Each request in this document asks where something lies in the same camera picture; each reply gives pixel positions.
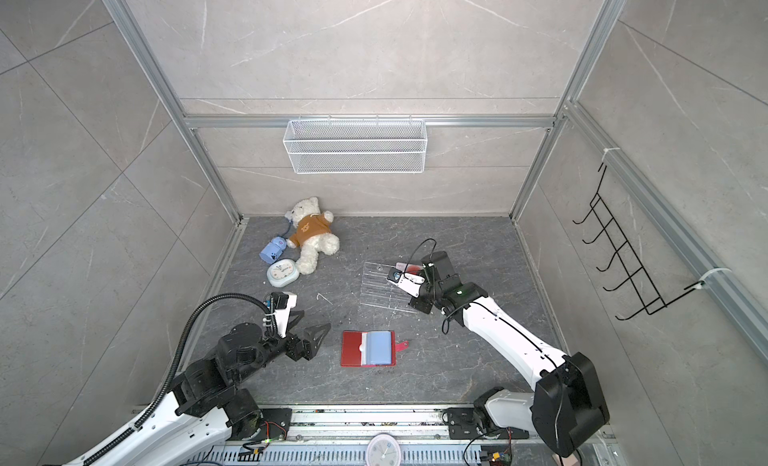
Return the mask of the red leather card holder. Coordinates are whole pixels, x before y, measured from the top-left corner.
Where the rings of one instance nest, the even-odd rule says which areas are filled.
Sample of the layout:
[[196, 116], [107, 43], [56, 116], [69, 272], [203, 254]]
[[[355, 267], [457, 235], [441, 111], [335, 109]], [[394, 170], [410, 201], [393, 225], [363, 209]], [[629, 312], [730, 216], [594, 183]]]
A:
[[408, 347], [408, 341], [396, 341], [394, 331], [344, 331], [340, 365], [345, 368], [395, 366], [397, 354]]

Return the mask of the clear acrylic card stand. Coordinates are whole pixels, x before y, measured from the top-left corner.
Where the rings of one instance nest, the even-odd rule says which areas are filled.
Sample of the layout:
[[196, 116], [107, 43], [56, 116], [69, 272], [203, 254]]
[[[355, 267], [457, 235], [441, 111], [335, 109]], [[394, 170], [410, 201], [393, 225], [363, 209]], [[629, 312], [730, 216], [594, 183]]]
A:
[[360, 304], [382, 310], [405, 314], [417, 314], [409, 303], [412, 299], [387, 281], [391, 265], [366, 261], [363, 265], [360, 289]]

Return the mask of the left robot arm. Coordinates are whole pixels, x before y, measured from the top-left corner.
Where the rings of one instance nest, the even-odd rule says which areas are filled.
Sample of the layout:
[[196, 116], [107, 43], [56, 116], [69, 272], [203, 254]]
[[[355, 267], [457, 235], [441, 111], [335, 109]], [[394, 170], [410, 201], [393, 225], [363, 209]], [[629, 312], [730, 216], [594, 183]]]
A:
[[242, 383], [281, 355], [312, 359], [330, 329], [327, 323], [300, 335], [266, 337], [255, 323], [234, 326], [206, 356], [171, 380], [155, 408], [145, 408], [70, 463], [180, 465], [209, 446], [258, 435], [262, 411]]

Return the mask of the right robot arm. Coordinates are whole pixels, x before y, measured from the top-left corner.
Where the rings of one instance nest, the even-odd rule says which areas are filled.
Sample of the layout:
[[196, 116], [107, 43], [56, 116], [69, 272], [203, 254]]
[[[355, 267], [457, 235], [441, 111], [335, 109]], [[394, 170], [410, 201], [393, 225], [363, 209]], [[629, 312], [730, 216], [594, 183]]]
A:
[[514, 428], [534, 432], [567, 457], [610, 421], [610, 412], [592, 361], [549, 345], [508, 315], [480, 286], [464, 283], [444, 251], [421, 259], [418, 270], [392, 268], [387, 280], [406, 292], [409, 305], [444, 315], [443, 331], [455, 322], [499, 352], [526, 380], [532, 392], [497, 387], [474, 403], [480, 432]]

